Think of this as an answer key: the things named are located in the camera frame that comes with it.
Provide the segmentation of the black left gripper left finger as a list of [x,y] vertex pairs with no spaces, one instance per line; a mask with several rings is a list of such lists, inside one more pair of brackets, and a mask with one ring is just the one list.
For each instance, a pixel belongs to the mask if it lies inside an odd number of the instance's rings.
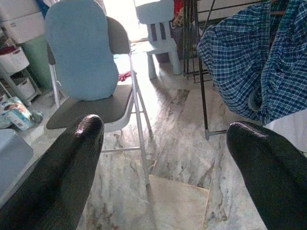
[[0,209],[3,230],[74,230],[92,188],[104,136],[97,115],[77,118],[26,171]]

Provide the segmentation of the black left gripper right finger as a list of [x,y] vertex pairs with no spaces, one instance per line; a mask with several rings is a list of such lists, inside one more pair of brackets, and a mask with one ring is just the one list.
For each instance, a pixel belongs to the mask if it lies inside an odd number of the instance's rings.
[[285,137],[239,121],[226,133],[228,150],[269,230],[307,228],[307,159]]

